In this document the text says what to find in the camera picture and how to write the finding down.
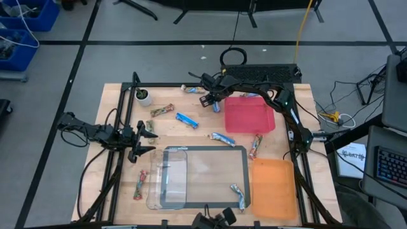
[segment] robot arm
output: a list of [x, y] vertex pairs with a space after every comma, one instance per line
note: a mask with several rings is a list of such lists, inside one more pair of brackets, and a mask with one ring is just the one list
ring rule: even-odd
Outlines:
[[[230, 96], [233, 92], [249, 92], [262, 96], [267, 105], [284, 116], [284, 119], [293, 131], [294, 150], [305, 153], [310, 149], [313, 139], [311, 131], [304, 128], [301, 124], [293, 109], [296, 103], [294, 96], [282, 85], [267, 81], [260, 83], [244, 82], [228, 75], [214, 79], [208, 74], [202, 75], [201, 84], [209, 91], [209, 94], [200, 98], [203, 107], [219, 102]], [[274, 99], [268, 94], [270, 90], [277, 91]]]

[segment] candy bar wrapper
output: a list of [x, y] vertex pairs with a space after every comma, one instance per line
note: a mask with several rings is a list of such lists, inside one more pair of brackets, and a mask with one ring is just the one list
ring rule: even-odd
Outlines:
[[252, 150], [250, 150], [250, 153], [249, 153], [250, 159], [253, 160], [257, 157], [257, 152], [258, 152], [261, 140], [263, 140], [263, 136], [256, 134], [256, 136], [254, 137], [253, 144], [252, 144]]
[[[154, 134], [154, 124], [152, 120], [147, 120], [146, 121], [146, 130], [150, 133]], [[154, 144], [155, 143], [155, 138], [149, 138], [148, 143]]]
[[142, 199], [141, 186], [142, 186], [142, 183], [146, 180], [146, 177], [147, 177], [147, 171], [141, 170], [140, 174], [139, 174], [139, 179], [137, 180], [137, 185], [135, 187], [135, 192], [134, 192], [134, 196], [133, 196], [134, 200]]
[[165, 113], [167, 113], [169, 111], [173, 111], [173, 110], [174, 110], [174, 105], [169, 104], [168, 106], [165, 106], [164, 108], [155, 109], [155, 110], [150, 111], [150, 114], [151, 114], [151, 117], [154, 118], [158, 115], [165, 114]]
[[231, 139], [230, 137], [226, 137], [225, 135], [222, 135], [219, 133], [212, 133], [209, 137], [212, 140], [218, 140], [218, 141], [224, 142], [232, 147], [236, 146], [235, 140]]
[[198, 123], [185, 114], [177, 113], [176, 119], [191, 126], [192, 128], [198, 128]]
[[212, 107], [214, 108], [214, 112], [215, 112], [215, 113], [221, 112], [221, 107], [219, 106], [219, 103], [218, 103], [218, 102], [215, 102], [215, 103], [212, 105]]
[[187, 87], [185, 85], [181, 85], [181, 90], [186, 93], [196, 93], [196, 94], [204, 94], [206, 91], [202, 87]]
[[245, 93], [243, 93], [242, 95], [240, 95], [241, 97], [255, 97], [255, 96], [258, 96], [258, 94], [256, 94], [256, 93], [247, 93], [247, 92], [245, 92]]
[[244, 212], [244, 209], [245, 209], [245, 207], [246, 207], [246, 203], [245, 203], [245, 201], [244, 201], [244, 195], [243, 195], [242, 191], [240, 190], [240, 188], [239, 188], [236, 184], [231, 185], [230, 188], [231, 188], [237, 195], [239, 195], [239, 209], [240, 209], [240, 212], [243, 213], [243, 212]]

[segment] gray floor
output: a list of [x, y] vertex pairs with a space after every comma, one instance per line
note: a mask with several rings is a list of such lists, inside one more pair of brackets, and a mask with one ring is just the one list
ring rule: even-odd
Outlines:
[[[231, 40], [236, 13], [189, 12], [178, 25], [172, 23], [180, 10], [144, 0], [136, 0], [153, 10], [159, 21], [125, 4], [112, 5], [102, 0], [91, 41], [181, 41]], [[76, 5], [71, 12], [61, 11], [48, 33], [36, 33], [42, 41], [81, 41], [95, 0]], [[407, 2], [375, 0], [394, 41], [407, 41], [404, 21]], [[241, 15], [236, 40], [295, 41], [305, 10], [256, 13], [258, 28]], [[303, 31], [305, 41], [385, 41], [368, 0], [325, 0], [321, 4], [325, 23], [314, 12]], [[85, 48], [66, 111], [82, 120], [95, 121], [105, 83], [130, 81], [137, 71], [143, 82], [193, 82], [188, 76], [219, 71], [219, 55], [226, 45], [179, 46], [100, 46]], [[293, 61], [294, 46], [241, 46], [248, 64], [282, 64]], [[27, 74], [27, 83], [0, 81], [0, 98], [12, 100], [15, 112], [8, 118], [0, 137], [0, 227], [13, 228], [20, 213], [33, 173], [45, 145], [62, 93], [72, 69], [78, 46], [42, 45]], [[356, 82], [385, 63], [388, 46], [301, 46], [298, 65], [303, 82], [311, 83], [315, 99], [326, 106], [334, 80]], [[225, 57], [237, 64], [239, 56]], [[353, 91], [353, 85], [338, 85], [333, 97], [339, 99]], [[356, 117], [361, 124], [379, 102]], [[361, 108], [357, 94], [337, 104], [341, 113], [353, 115]], [[322, 122], [322, 128], [335, 130]], [[71, 219], [78, 181], [84, 166], [86, 148], [64, 144], [56, 136], [26, 226], [68, 223]], [[383, 211], [388, 214], [393, 209]], [[391, 218], [395, 228], [405, 222]]]

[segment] transparent lid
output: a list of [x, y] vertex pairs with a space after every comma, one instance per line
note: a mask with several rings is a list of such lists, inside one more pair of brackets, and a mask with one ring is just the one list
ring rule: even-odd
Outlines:
[[186, 152], [178, 149], [150, 153], [151, 169], [147, 207], [182, 209], [186, 201]]

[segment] yellow cable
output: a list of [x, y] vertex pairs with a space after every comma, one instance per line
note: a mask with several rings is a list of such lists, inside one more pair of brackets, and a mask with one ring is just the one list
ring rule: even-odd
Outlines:
[[312, 5], [312, 0], [310, 0], [310, 3], [308, 4], [307, 12], [305, 12], [304, 19], [303, 19], [303, 21], [301, 23], [301, 26], [300, 26], [300, 30], [298, 31], [297, 43], [296, 43], [296, 46], [295, 46], [295, 54], [294, 54], [294, 64], [297, 63], [298, 49], [300, 48], [301, 33], [303, 32], [304, 24], [307, 21], [307, 17], [308, 17], [308, 13], [310, 11], [311, 5]]

